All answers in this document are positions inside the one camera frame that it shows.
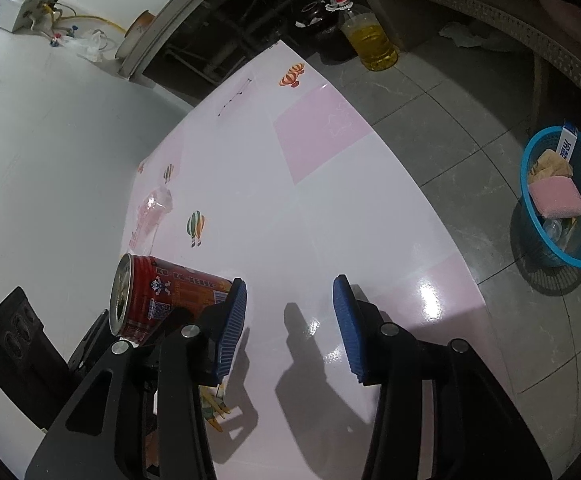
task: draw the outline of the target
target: white table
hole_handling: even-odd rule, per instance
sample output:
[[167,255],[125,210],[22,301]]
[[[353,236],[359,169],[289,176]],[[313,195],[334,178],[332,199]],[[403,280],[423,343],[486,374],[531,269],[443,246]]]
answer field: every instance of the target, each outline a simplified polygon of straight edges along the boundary
[[[224,433],[208,428],[219,479],[361,477],[378,389],[350,371],[339,274],[417,338],[468,340],[510,391],[483,298],[435,211],[309,65],[298,86],[280,85],[301,62],[278,43],[225,81],[142,163],[128,205],[123,252],[138,206],[165,185],[173,210],[152,254],[248,286],[226,389],[236,408]],[[205,224],[191,247],[196,210]]]

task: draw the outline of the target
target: pink sponge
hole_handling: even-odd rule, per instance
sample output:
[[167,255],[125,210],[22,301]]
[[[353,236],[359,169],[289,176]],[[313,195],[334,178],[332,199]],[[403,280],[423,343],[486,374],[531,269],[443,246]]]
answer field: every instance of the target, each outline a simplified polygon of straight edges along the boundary
[[544,218],[581,216],[581,195],[567,176],[549,176],[528,186],[539,214]]

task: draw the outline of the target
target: yellow cooking oil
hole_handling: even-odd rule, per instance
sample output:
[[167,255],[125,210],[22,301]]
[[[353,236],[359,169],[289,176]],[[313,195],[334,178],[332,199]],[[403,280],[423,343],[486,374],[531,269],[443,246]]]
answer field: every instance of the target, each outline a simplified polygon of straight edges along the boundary
[[397,50],[379,23],[348,30],[346,36],[359,55],[359,60],[368,70],[378,72],[392,67],[397,62]]

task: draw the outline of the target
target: oil bottle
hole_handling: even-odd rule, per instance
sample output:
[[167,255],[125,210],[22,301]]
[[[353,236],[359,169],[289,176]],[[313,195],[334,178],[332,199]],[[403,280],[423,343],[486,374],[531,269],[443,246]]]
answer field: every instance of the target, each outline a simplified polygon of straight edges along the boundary
[[378,72],[397,62],[397,50],[372,10],[350,0],[331,0],[326,9],[339,12],[339,27],[368,70]]

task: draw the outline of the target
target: red can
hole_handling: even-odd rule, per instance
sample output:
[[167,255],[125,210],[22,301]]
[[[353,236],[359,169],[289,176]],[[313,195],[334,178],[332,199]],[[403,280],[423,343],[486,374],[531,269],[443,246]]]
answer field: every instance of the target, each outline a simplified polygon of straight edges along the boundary
[[141,343],[173,308],[186,308],[197,319],[208,305],[224,301],[230,286],[225,278],[153,256],[124,254],[110,295],[110,331]]

